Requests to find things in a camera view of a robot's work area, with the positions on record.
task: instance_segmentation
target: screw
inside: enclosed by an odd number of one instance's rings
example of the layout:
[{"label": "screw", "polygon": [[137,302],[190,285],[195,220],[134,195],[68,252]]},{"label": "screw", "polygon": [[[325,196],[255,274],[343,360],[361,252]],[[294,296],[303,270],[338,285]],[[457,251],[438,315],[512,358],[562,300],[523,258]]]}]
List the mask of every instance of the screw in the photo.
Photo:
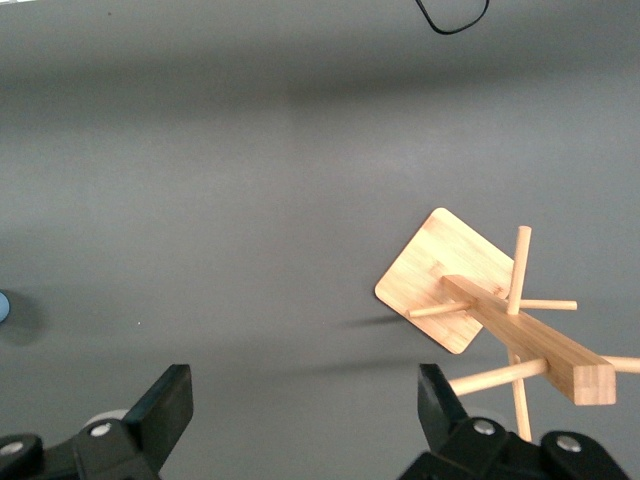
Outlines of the screw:
[{"label": "screw", "polygon": [[473,429],[482,435],[493,435],[496,433],[496,427],[486,420],[476,420],[473,422]]},{"label": "screw", "polygon": [[102,437],[103,435],[106,435],[107,433],[109,433],[109,430],[111,430],[111,424],[103,423],[101,425],[98,425],[97,427],[93,427],[89,432],[89,434],[92,437]]},{"label": "screw", "polygon": [[582,446],[580,442],[578,442],[575,438],[569,437],[568,435],[560,435],[556,440],[556,444],[563,450],[567,452],[578,453],[582,451]]},{"label": "screw", "polygon": [[24,448],[24,443],[22,442],[12,442],[4,447],[0,448],[0,457],[8,457],[9,455],[13,455],[14,453],[18,453],[20,450]]}]

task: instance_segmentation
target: wooden dowel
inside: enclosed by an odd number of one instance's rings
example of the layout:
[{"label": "wooden dowel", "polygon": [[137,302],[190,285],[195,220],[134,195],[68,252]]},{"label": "wooden dowel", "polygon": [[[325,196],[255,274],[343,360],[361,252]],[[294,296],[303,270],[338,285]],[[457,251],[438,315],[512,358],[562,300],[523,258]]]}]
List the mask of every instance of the wooden dowel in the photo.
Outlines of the wooden dowel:
[{"label": "wooden dowel", "polygon": [[514,380],[529,378],[535,375],[545,373],[549,368],[544,358],[530,360],[528,362],[518,363],[510,367],[498,368],[488,372],[477,373],[468,377],[462,377],[451,380],[449,383],[456,392],[456,395],[462,396],[468,393],[479,392],[487,388],[497,387],[512,383]]},{"label": "wooden dowel", "polygon": [[538,310],[577,310],[578,302],[575,300],[520,300],[520,308],[533,308]]},{"label": "wooden dowel", "polygon": [[422,308],[420,310],[408,310],[407,316],[411,318],[418,318],[438,315],[440,313],[459,312],[461,310],[468,310],[472,305],[473,303],[471,302],[443,303],[442,305],[435,305],[433,307]]},{"label": "wooden dowel", "polygon": [[513,273],[511,274],[511,288],[509,289],[509,303],[507,313],[517,315],[520,311],[520,299],[524,287],[524,274],[527,270],[529,244],[531,243],[531,227],[518,227],[516,239],[516,253],[513,257]]},{"label": "wooden dowel", "polygon": [[[509,350],[509,363],[519,365],[520,357]],[[529,423],[529,407],[527,406],[527,395],[524,390],[524,380],[519,378],[513,383],[513,401],[516,407],[516,422],[518,425],[518,435],[526,442],[531,441],[531,424]]]},{"label": "wooden dowel", "polygon": [[623,373],[639,373],[640,374],[640,358],[634,357],[602,357],[611,363],[616,372]]}]

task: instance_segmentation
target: gray wall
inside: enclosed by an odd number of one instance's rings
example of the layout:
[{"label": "gray wall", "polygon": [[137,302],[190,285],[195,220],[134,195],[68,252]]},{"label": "gray wall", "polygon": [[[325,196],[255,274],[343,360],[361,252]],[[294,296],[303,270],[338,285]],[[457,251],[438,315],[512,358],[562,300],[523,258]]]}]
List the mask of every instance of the gray wall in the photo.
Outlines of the gray wall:
[{"label": "gray wall", "polygon": [[[538,318],[640,354],[638,12],[495,1],[444,38],[409,0],[0,6],[0,435],[53,445],[188,362],[164,478],[396,478],[426,448],[417,365],[506,363],[373,296],[438,206],[509,254],[531,225],[525,292],[580,304]],[[640,477],[640,379],[609,407],[527,385],[536,438]],[[515,428],[509,388],[464,404]]]}]

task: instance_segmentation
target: light blue ball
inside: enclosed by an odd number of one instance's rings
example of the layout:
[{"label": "light blue ball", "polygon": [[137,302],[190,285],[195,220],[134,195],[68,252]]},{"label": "light blue ball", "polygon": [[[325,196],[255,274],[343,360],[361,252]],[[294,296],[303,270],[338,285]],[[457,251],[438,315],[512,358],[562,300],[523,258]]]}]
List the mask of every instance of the light blue ball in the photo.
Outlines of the light blue ball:
[{"label": "light blue ball", "polygon": [[9,315],[9,299],[4,296],[2,292],[0,292],[0,322],[4,321]]}]

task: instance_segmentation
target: black cable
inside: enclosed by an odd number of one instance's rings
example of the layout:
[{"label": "black cable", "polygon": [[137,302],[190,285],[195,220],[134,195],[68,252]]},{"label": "black cable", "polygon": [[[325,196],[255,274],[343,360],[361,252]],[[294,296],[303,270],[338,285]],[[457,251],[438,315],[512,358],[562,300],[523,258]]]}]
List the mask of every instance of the black cable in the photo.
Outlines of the black cable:
[{"label": "black cable", "polygon": [[473,27],[476,23],[478,23],[480,21],[480,19],[482,17],[484,17],[484,14],[487,13],[487,10],[489,9],[489,0],[486,0],[485,4],[484,4],[484,9],[482,10],[482,13],[473,22],[465,25],[464,27],[456,28],[455,30],[442,30],[435,23],[433,23],[433,20],[431,20],[431,17],[429,16],[429,13],[427,12],[427,9],[422,4],[422,0],[416,0],[416,3],[418,4],[418,7],[420,7],[420,10],[422,11],[422,14],[424,15],[424,18],[427,19],[427,22],[429,23],[429,26],[433,29],[434,32],[439,33],[440,35],[453,35],[454,33],[459,33],[459,32],[461,32],[463,30],[466,30],[469,27]]}]

